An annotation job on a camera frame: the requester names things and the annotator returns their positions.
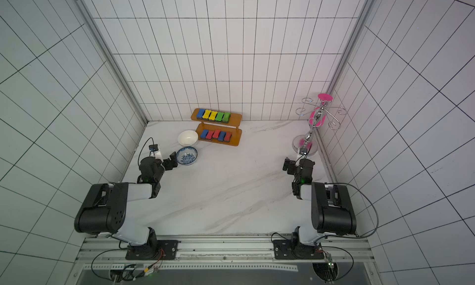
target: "wooden shelf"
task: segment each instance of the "wooden shelf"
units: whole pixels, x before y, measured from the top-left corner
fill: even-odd
[[[196,118],[196,115],[198,115],[199,109],[196,108],[191,115],[191,119],[194,121],[201,121],[203,123],[217,123],[217,124],[222,124],[222,125],[227,125],[227,126],[234,126],[234,127],[239,127],[241,125],[241,120],[242,120],[242,115],[241,114],[236,114],[236,113],[231,113],[231,116],[229,116],[229,122],[224,123],[224,122],[215,122],[215,121],[209,121],[206,119],[198,119]]]
[[[199,138],[200,141],[217,143],[217,144],[224,144],[224,145],[229,145],[229,146],[237,146],[237,145],[239,145],[239,141],[241,140],[242,130],[240,130],[239,128],[218,126],[218,125],[212,125],[212,124],[207,124],[207,123],[200,123],[198,125],[198,128],[196,129],[196,133],[198,134],[198,136],[200,136],[201,133],[203,132],[203,130],[205,130],[205,129],[212,130],[212,131],[215,131],[215,130],[219,129],[222,132],[232,133],[231,139],[229,140],[229,142],[220,142],[217,139],[206,140],[206,139]]]
[[[231,139],[229,140],[229,142],[220,142],[217,139],[206,140],[206,139],[199,138],[200,141],[224,144],[224,145],[229,145],[229,146],[239,145],[239,141],[241,140],[241,134],[242,134],[242,130],[239,129],[239,125],[241,124],[241,120],[242,120],[241,114],[231,113],[231,116],[229,116],[229,122],[224,123],[224,122],[209,121],[206,119],[198,119],[196,118],[196,115],[198,115],[198,112],[199,112],[199,109],[196,108],[193,114],[191,115],[192,120],[201,122],[196,129],[196,133],[198,134],[198,136],[201,136],[201,133],[205,129],[212,130],[212,131],[219,129],[223,132],[232,133]]]

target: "yellow block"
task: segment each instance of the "yellow block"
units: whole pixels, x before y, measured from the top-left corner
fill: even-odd
[[[212,111],[208,120],[214,121],[216,119],[217,111]]]
[[[203,119],[208,119],[211,114],[211,110],[205,110],[205,114],[203,115]]]

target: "green block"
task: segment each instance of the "green block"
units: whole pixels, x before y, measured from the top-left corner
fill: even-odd
[[[218,112],[217,115],[216,115],[215,121],[216,122],[221,122],[223,120],[223,115],[224,115],[224,112]]]
[[[231,116],[231,113],[224,113],[223,122],[224,122],[224,123],[228,123],[230,116]]]

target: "blue and white porcelain bowl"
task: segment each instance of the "blue and white porcelain bowl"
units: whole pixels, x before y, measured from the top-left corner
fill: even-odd
[[[190,165],[198,157],[198,151],[193,147],[183,147],[177,152],[177,161],[183,165]]]

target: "white tiled wall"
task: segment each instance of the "white tiled wall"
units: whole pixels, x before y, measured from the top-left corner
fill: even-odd
[[[64,284],[143,124],[72,0],[0,0],[0,284]]]
[[[150,120],[287,120],[327,89],[365,0],[84,1]]]
[[[475,0],[377,0],[333,93],[324,145],[380,220],[385,285],[471,284],[475,266]],[[359,234],[374,210],[354,190]]]

